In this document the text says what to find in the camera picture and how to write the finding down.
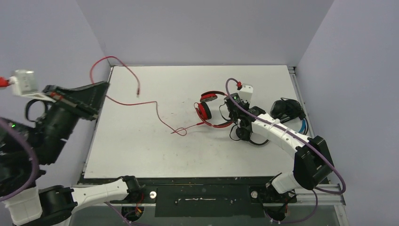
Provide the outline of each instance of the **robotic arm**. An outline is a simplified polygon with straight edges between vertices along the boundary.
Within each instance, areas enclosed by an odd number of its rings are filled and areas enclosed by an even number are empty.
[[[275,176],[266,184],[268,192],[279,195],[295,188],[314,189],[332,172],[332,169],[299,139],[308,142],[332,164],[325,140],[319,136],[310,138],[299,134],[257,106],[249,108],[253,92],[251,85],[239,83],[238,90],[238,93],[231,94],[231,99],[226,97],[225,102],[230,118],[238,123],[236,134],[239,138],[249,140],[252,133],[259,134],[278,145],[294,159],[294,170]],[[238,106],[261,120],[243,112]],[[293,138],[290,134],[295,134],[299,139]]]
[[[107,82],[75,89],[58,86],[46,86],[42,92],[37,90],[33,71],[17,70],[6,85],[12,85],[17,96],[32,98],[25,108],[28,117],[30,106],[42,102],[45,112],[29,127],[9,119],[5,121],[13,131],[22,135],[32,147],[40,165],[56,162],[70,134],[79,119],[94,120],[104,102]],[[115,182],[88,188],[69,188],[53,186],[39,190],[35,180],[44,175],[44,170],[34,178],[33,182],[16,194],[32,174],[32,165],[28,154],[16,142],[9,130],[0,127],[0,200],[10,211],[16,226],[51,226],[67,220],[71,214],[85,207],[113,201],[129,199],[134,201],[141,192],[141,187],[134,176],[124,176]]]

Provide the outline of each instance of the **screw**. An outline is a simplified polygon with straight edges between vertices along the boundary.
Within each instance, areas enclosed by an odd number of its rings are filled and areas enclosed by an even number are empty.
[[[155,199],[157,197],[157,193],[155,191],[150,192],[150,198]]]
[[[257,191],[251,192],[251,197],[256,199],[258,197],[258,192]]]

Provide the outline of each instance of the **white wall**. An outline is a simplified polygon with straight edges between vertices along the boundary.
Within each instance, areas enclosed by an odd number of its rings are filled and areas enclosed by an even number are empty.
[[[77,2],[105,54],[128,64],[297,65],[333,0]]]
[[[398,225],[399,1],[335,0],[297,75],[351,225]]]
[[[6,0],[0,2],[0,76],[29,68],[36,72],[39,87],[54,84],[74,88],[90,83],[91,65],[104,54],[79,6],[68,0]],[[107,63],[96,70],[99,80],[109,73]],[[24,107],[29,99],[1,90],[0,116],[26,122]],[[32,113],[40,115],[40,108]],[[42,167],[47,175],[40,188],[76,183],[86,159],[94,123],[80,121],[57,162]],[[11,225],[9,213],[0,204],[0,225]]]

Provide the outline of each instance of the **blue object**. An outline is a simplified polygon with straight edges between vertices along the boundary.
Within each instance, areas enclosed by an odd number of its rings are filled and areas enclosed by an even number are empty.
[[[299,130],[298,133],[302,133],[305,130],[305,128],[306,128],[306,121],[304,119],[304,120],[302,120],[302,127],[301,127],[301,129]]]

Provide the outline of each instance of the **white table surface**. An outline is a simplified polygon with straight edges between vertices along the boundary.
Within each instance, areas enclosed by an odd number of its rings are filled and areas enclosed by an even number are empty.
[[[293,83],[284,65],[277,66],[132,66],[141,82],[130,72],[114,67],[108,95],[125,103],[157,100],[161,118],[173,128],[200,122],[193,108],[200,95],[209,90],[225,91],[225,82],[233,77],[252,84],[251,106],[266,112],[280,97],[297,99]],[[223,98],[208,103],[212,123],[222,123],[218,107]],[[299,130],[301,122],[287,124]],[[293,169],[293,159],[268,143],[263,147],[229,138],[230,127],[215,129],[206,125],[188,129],[181,137],[157,118],[155,104],[122,106],[105,100],[87,160],[85,178],[256,177],[274,176]],[[261,143],[262,137],[254,137]]]

